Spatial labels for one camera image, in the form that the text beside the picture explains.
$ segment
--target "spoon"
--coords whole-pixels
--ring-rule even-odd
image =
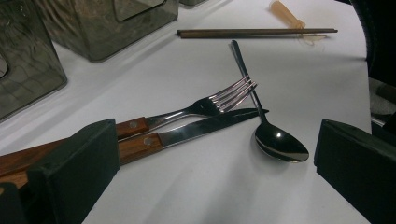
[[[246,69],[242,59],[242,54],[238,43],[233,40],[231,47],[239,69],[241,70],[242,76],[247,77],[248,70]],[[259,97],[255,91],[251,92],[251,98],[254,105],[257,107],[260,119],[262,120],[262,123],[255,132],[256,142],[262,151],[264,151],[269,156],[282,161],[306,161],[309,157],[309,152],[306,150],[304,145],[291,134],[272,125],[267,120],[267,117],[265,117],[265,112],[262,109],[262,104],[260,103]]]

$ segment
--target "white tabletop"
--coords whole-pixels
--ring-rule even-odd
[[[367,223],[316,173],[320,123],[370,132],[361,24],[334,0],[282,1],[306,28],[336,34],[237,39],[268,120],[299,139],[310,158],[286,163],[252,137],[259,118],[124,165],[84,223]],[[231,39],[180,39],[177,29],[286,28],[270,0],[180,6],[177,21],[103,63],[55,44],[68,77],[61,90],[0,124],[0,155],[68,137],[102,119],[122,122],[185,107],[241,78]],[[248,98],[242,107],[253,107]],[[196,119],[186,119],[171,127]]]

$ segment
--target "chopstick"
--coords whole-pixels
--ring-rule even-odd
[[[180,38],[237,38],[263,35],[302,35],[337,33],[333,28],[310,28],[310,29],[197,29],[177,30]]]

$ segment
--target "knife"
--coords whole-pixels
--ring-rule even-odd
[[[226,112],[209,119],[202,119],[164,133],[149,133],[119,141],[120,164],[147,157],[177,144],[208,133],[230,127],[258,116],[257,109],[245,108]],[[0,182],[14,182],[21,187],[27,182],[25,171],[30,165],[59,146],[63,140],[49,143],[0,157]]]

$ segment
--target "silver fork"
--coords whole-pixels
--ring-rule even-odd
[[[230,111],[241,104],[256,86],[249,77],[244,77],[228,88],[198,100],[186,108],[146,118],[148,127],[152,131],[188,116],[212,117]]]

